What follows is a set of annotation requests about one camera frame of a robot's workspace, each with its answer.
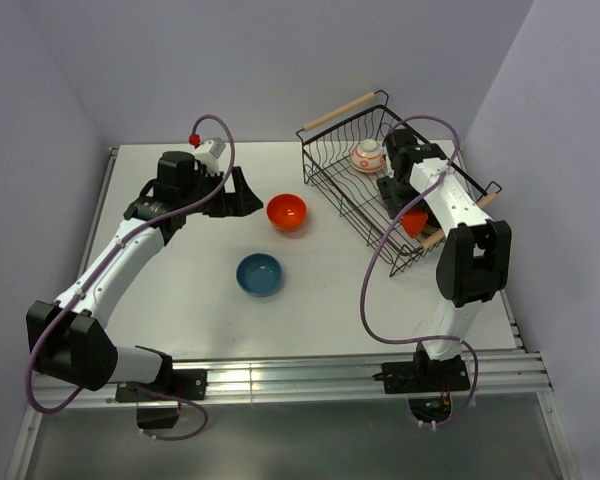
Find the orange cup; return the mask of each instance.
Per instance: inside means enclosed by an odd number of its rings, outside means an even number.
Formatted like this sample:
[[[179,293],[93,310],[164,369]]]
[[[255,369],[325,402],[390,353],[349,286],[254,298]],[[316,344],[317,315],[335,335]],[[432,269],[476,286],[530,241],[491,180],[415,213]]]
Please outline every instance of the orange cup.
[[[307,205],[296,195],[282,193],[273,197],[267,204],[267,217],[271,224],[280,230],[296,230],[307,218]]]

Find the tabletop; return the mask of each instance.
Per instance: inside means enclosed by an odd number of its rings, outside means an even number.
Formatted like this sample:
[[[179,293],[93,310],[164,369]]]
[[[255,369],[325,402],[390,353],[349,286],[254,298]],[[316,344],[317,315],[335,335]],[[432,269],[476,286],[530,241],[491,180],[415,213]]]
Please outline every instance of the tabletop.
[[[451,142],[438,142],[450,154]],[[89,254],[109,242],[126,207],[168,150],[189,145],[121,146],[109,179]],[[229,148],[220,164],[226,166]],[[113,312],[107,333],[118,346],[142,345],[178,359],[244,359],[359,355],[413,351],[371,339],[359,315],[362,277],[371,249],[317,189],[303,183],[298,142],[236,144],[236,165],[265,203],[283,192],[301,196],[309,210],[304,228],[284,234],[265,209],[244,218],[188,218],[152,259]],[[389,278],[379,261],[371,278],[367,316],[383,337],[427,332],[440,299],[435,266],[441,249]],[[253,297],[236,283],[245,256],[276,257],[283,286],[273,296]],[[466,337],[478,350],[516,348],[504,300],[485,304]]]

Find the dish rack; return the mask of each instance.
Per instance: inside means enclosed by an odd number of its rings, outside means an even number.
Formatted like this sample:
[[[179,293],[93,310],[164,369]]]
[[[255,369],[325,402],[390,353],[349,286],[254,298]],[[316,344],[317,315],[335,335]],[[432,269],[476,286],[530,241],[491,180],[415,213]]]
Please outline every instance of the dish rack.
[[[384,96],[384,102],[362,110],[326,130],[306,138],[310,130],[371,101],[376,95]],[[304,125],[296,134],[302,142],[304,182],[316,187],[344,218],[362,236],[367,246],[376,249],[391,223],[380,198],[376,181],[386,175],[385,169],[376,173],[361,173],[351,166],[349,156],[362,140],[372,138],[382,141],[389,129],[401,118],[387,104],[389,94],[384,90],[370,92],[331,113]],[[430,143],[413,130],[416,138]],[[483,188],[459,166],[453,168],[475,188],[480,196],[477,203],[484,207],[502,190],[496,182]],[[380,258],[391,266],[389,276],[413,265],[444,241],[441,232],[418,238],[409,237],[398,224],[380,252]]]

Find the wire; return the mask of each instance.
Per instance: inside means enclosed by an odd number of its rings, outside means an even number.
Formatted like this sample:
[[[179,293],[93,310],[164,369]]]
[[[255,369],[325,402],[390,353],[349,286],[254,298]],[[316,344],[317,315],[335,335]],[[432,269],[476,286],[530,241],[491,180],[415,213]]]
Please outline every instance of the wire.
[[[222,177],[222,180],[220,181],[220,183],[211,192],[209,192],[209,194],[207,194],[206,196],[204,196],[197,202],[194,202],[191,205],[187,205],[185,207],[182,207],[177,210],[173,210],[171,212],[168,212],[168,213],[165,213],[158,217],[155,217],[155,218],[143,223],[142,225],[139,225],[138,227],[131,230],[127,235],[125,235],[122,238],[122,241],[119,244],[116,244],[113,246],[113,248],[107,254],[107,256],[94,269],[93,273],[91,275],[89,275],[89,277],[82,284],[81,289],[79,289],[76,292],[76,294],[73,297],[71,297],[71,300],[69,300],[69,302],[67,302],[67,304],[60,311],[60,313],[58,313],[56,318],[54,318],[51,321],[51,323],[49,323],[47,328],[44,329],[44,331],[42,332],[40,337],[38,337],[38,340],[36,341],[35,345],[31,349],[31,355],[29,356],[29,363],[27,364],[27,369],[25,372],[25,395],[27,397],[27,401],[29,402],[29,404],[38,412],[45,413],[48,415],[58,413],[58,412],[62,411],[67,405],[69,405],[76,398],[76,396],[82,391],[82,387],[78,387],[71,395],[69,395],[69,397],[65,401],[63,401],[61,404],[59,404],[55,407],[45,407],[45,406],[41,405],[34,396],[34,393],[33,393],[33,371],[35,368],[36,360],[38,358],[38,355],[40,355],[40,351],[42,350],[42,347],[44,346],[45,342],[47,341],[47,339],[49,338],[49,336],[51,335],[53,330],[60,324],[60,322],[62,322],[62,320],[66,317],[66,315],[69,312],[71,312],[73,310],[73,308],[80,302],[84,293],[86,293],[93,286],[93,284],[100,277],[100,275],[102,275],[102,273],[107,269],[107,267],[111,264],[111,262],[116,258],[118,253],[124,248],[124,246],[127,243],[129,243],[130,240],[132,240],[136,235],[143,232],[147,228],[155,225],[156,223],[160,223],[164,220],[167,220],[171,217],[175,217],[178,215],[188,215],[189,213],[195,212],[201,205],[203,205],[206,202],[208,202],[209,200],[211,200],[218,192],[220,192],[220,190],[222,190],[222,188],[224,187],[225,183],[227,183],[227,180],[229,180],[229,177],[231,176],[231,170],[233,169],[233,165],[235,163],[235,158],[236,158],[236,148],[235,148],[235,142],[233,140],[233,135],[231,135],[231,131],[229,130],[229,127],[227,126],[227,124],[224,121],[222,121],[222,119],[220,119],[219,117],[217,117],[215,115],[202,115],[200,118],[198,118],[195,121],[195,123],[193,124],[193,128],[192,128],[193,133],[196,133],[198,126],[204,120],[213,120],[213,121],[217,122],[222,127],[222,129],[224,130],[224,132],[229,140],[229,148],[231,150],[231,156],[229,158],[229,166],[227,167],[227,171],[224,174],[224,177]],[[155,392],[151,392],[151,393],[147,393],[147,394],[152,395],[152,396],[161,395],[161,394],[157,394]],[[194,408],[200,407],[197,404],[192,405],[192,406],[194,406]]]
[[[130,383],[130,384],[128,384],[128,386],[131,388],[135,388],[139,392],[142,392],[145,395],[149,395],[150,397],[153,397],[153,398],[159,398],[160,400],[169,400],[169,401],[173,401],[173,402],[178,402],[178,405],[184,403],[185,405],[189,405],[190,407],[193,407],[202,413],[202,416],[203,416],[202,424],[191,433],[187,433],[185,435],[180,435],[177,437],[169,437],[166,435],[156,435],[155,433],[153,433],[151,431],[141,430],[142,434],[146,435],[147,437],[151,437],[154,440],[162,440],[163,442],[177,442],[179,440],[188,440],[189,438],[193,438],[196,435],[198,435],[200,432],[202,432],[202,430],[204,430],[204,427],[206,427],[207,423],[209,422],[209,414],[207,413],[205,408],[202,405],[200,405],[192,400],[187,400],[182,397],[172,397],[171,395],[165,395],[164,393],[154,392],[154,391],[151,391],[148,388],[145,388],[142,385],[139,385],[137,383]]]
[[[460,143],[461,142],[460,142],[460,136],[458,135],[458,132],[456,131],[456,129],[453,128],[453,126],[450,123],[446,122],[445,120],[442,120],[441,118],[434,117],[431,115],[414,115],[411,117],[407,117],[403,120],[400,120],[398,123],[396,123],[393,127],[391,127],[389,129],[389,131],[385,135],[384,140],[382,142],[383,145],[387,141],[387,137],[396,128],[400,127],[401,125],[406,125],[408,122],[410,122],[412,120],[431,120],[431,121],[440,123],[449,129],[449,131],[451,132],[451,135],[453,136],[453,153],[451,154],[451,156],[449,157],[449,161],[447,162],[447,170],[448,170],[449,167],[451,166],[451,164],[453,163],[453,161],[456,159],[456,157],[460,153]],[[367,301],[367,289],[369,287],[369,280],[371,279],[371,274],[373,273],[373,268],[375,267],[376,262],[378,261],[378,257],[380,256],[380,252],[384,248],[384,245],[387,243],[387,240],[389,239],[391,232],[393,232],[393,229],[396,228],[396,225],[400,222],[400,219],[402,218],[402,216],[405,213],[407,213],[409,210],[411,210],[414,206],[416,206],[416,204],[418,202],[423,200],[427,195],[429,195],[436,188],[438,188],[438,186],[444,180],[444,177],[447,175],[447,170],[443,171],[438,176],[438,179],[433,183],[433,185],[431,185],[424,192],[422,192],[421,194],[416,196],[416,198],[414,198],[409,203],[407,203],[407,205],[405,205],[404,208],[402,210],[400,210],[400,212],[395,216],[395,218],[389,225],[389,228],[387,228],[387,231],[384,233],[384,235],[380,239],[380,242],[378,243],[377,248],[373,252],[373,255],[371,256],[371,260],[369,261],[369,266],[367,267],[367,271],[364,274],[364,278],[362,280],[362,287],[360,289],[360,320],[362,321],[362,326],[364,327],[365,331],[374,340],[376,340],[380,343],[387,344],[387,345],[408,345],[408,344],[413,344],[413,343],[429,342],[431,340],[450,340],[453,342],[461,343],[462,345],[467,347],[467,350],[469,350],[469,352],[471,353],[471,355],[473,357],[473,362],[474,362],[474,371],[473,371],[473,382],[471,384],[471,389],[469,390],[469,395],[467,396],[467,400],[462,405],[462,407],[460,407],[460,409],[458,410],[458,412],[455,415],[449,417],[447,420],[445,420],[443,422],[438,423],[438,426],[447,425],[447,424],[453,422],[456,418],[458,418],[460,415],[462,415],[462,413],[464,413],[464,411],[469,407],[469,405],[473,401],[473,397],[476,393],[476,388],[478,386],[478,354],[473,349],[473,347],[471,345],[469,345],[464,339],[453,336],[453,335],[430,335],[430,336],[426,336],[426,337],[407,338],[404,340],[392,340],[392,339],[381,337],[380,335],[376,334],[369,326],[369,321],[367,320],[367,314],[366,314],[366,301]]]

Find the dish rack handle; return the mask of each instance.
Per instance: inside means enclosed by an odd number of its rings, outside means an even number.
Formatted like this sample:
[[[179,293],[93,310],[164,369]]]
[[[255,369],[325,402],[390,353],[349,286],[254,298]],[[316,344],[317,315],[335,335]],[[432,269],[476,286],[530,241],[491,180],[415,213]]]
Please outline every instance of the dish rack handle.
[[[329,120],[342,115],[343,113],[351,110],[352,108],[358,107],[363,103],[368,102],[373,97],[375,97],[378,92],[369,92],[359,98],[356,98],[353,102],[349,102],[346,105],[343,105],[340,108],[336,108],[333,112],[329,112],[326,115],[321,116],[320,118],[315,119],[313,122],[309,122],[302,127],[302,130],[308,132],[309,130],[313,130],[316,127],[319,127],[323,123],[328,122]]]

